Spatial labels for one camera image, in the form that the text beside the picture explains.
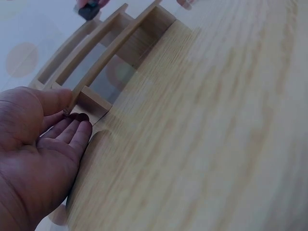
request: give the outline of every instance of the wooden block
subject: wooden block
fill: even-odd
[[[102,99],[97,93],[85,86],[72,112],[86,113],[90,118],[90,122],[94,125],[109,112],[111,107],[112,105],[108,101]]]
[[[69,56],[62,62],[59,68],[54,73],[51,80],[46,84],[45,89],[52,86],[53,82],[60,85],[64,84],[67,78],[72,74],[75,68],[87,56],[87,54],[95,47],[95,45],[109,32],[113,22],[118,17],[121,11],[127,8],[127,4],[122,5],[115,11],[106,21],[98,25],[93,32],[85,38],[81,44],[69,54]]]
[[[160,0],[154,1],[145,11],[143,11],[135,20],[116,37],[115,40],[108,46],[106,51],[98,59],[98,61],[90,68],[87,74],[80,80],[77,86],[73,89],[73,100],[71,104],[65,109],[65,113],[69,114],[77,103],[77,98],[84,86],[90,86],[97,75],[107,65],[110,59],[122,47],[122,45],[129,39],[129,37],[137,30],[146,17],[157,7]]]

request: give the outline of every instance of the wooden stand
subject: wooden stand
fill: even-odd
[[[160,1],[155,0],[136,19],[125,13],[128,5],[124,4],[104,22],[86,22],[44,65],[30,87],[39,90],[61,88],[88,53],[101,43],[107,49],[75,86],[72,102],[64,109],[68,115],[78,104],[77,111],[89,114],[93,122],[98,121],[112,105],[89,86],[115,54],[136,69],[140,66],[146,54],[176,20],[159,5]]]

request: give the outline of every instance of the wooden rack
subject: wooden rack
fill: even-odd
[[[135,69],[140,66],[144,54],[176,20],[160,2],[155,0],[135,19],[125,13],[128,5],[124,4],[104,22],[97,19],[86,22],[57,50],[29,86],[39,90],[61,88],[89,52],[98,43],[103,44],[106,50],[75,86],[73,99],[64,109],[68,115],[77,108],[96,122],[112,105],[89,86],[115,54]]]

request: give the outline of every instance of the fingernail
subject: fingernail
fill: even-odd
[[[82,122],[82,121],[85,121],[85,120],[89,121],[90,119],[89,119],[87,114],[81,113],[81,114],[78,114],[76,116],[75,120],[78,120],[79,122]]]

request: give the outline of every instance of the light wood surface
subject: light wood surface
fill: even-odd
[[[307,12],[306,0],[180,9],[94,127],[71,230],[307,230]]]

